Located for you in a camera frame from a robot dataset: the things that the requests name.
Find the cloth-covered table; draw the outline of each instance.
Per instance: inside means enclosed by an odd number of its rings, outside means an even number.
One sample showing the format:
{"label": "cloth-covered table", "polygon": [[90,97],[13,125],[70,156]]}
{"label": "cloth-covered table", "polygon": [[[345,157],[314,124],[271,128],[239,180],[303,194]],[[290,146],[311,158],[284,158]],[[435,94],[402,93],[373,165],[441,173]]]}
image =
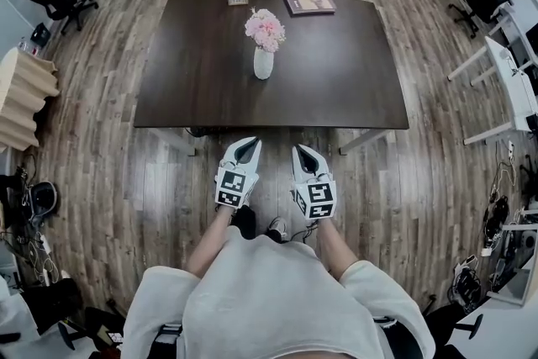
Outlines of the cloth-covered table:
{"label": "cloth-covered table", "polygon": [[0,64],[0,150],[24,151],[39,146],[34,114],[45,106],[45,98],[57,96],[57,71],[52,61],[38,59],[17,48]]}

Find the white shoe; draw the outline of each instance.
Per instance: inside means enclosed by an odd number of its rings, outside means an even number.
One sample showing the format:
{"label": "white shoe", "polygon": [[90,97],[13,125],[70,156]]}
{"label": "white shoe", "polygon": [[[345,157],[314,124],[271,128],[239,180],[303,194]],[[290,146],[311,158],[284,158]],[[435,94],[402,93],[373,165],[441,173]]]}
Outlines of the white shoe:
{"label": "white shoe", "polygon": [[271,224],[269,224],[269,227],[268,227],[269,230],[276,230],[280,234],[282,239],[287,237],[286,228],[287,228],[286,220],[283,219],[282,217],[276,217],[271,222]]}

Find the white vase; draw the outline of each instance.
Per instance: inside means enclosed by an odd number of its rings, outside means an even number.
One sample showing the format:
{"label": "white vase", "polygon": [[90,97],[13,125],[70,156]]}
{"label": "white vase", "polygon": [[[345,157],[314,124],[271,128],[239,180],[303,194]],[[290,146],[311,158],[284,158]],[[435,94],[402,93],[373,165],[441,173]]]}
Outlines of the white vase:
{"label": "white vase", "polygon": [[257,46],[256,51],[254,51],[254,74],[256,77],[261,80],[270,77],[274,60],[274,53],[268,53]]}

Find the sleeve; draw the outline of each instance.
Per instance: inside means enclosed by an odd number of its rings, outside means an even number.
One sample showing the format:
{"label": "sleeve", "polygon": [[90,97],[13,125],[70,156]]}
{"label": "sleeve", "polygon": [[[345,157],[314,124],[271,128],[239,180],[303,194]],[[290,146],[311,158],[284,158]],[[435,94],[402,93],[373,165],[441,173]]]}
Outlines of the sleeve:
{"label": "sleeve", "polygon": [[388,274],[369,261],[358,261],[347,268],[340,284],[373,316],[392,317],[404,325],[425,359],[434,356],[434,339],[419,306]]}
{"label": "sleeve", "polygon": [[181,324],[187,299],[199,281],[180,269],[146,270],[125,321],[122,357],[146,359],[159,329]]}

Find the forearm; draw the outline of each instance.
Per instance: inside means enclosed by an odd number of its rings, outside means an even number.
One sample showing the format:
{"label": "forearm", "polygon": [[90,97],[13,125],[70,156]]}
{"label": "forearm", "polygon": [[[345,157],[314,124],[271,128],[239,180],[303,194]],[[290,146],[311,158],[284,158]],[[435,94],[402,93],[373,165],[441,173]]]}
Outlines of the forearm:
{"label": "forearm", "polygon": [[336,280],[340,280],[345,270],[358,259],[340,236],[332,219],[321,219],[318,226],[318,239],[327,258],[330,273]]}
{"label": "forearm", "polygon": [[186,270],[198,278],[202,278],[215,257],[220,253],[226,241],[226,228],[229,226],[234,209],[224,205],[219,207],[217,216],[208,227],[202,239],[187,261]]}

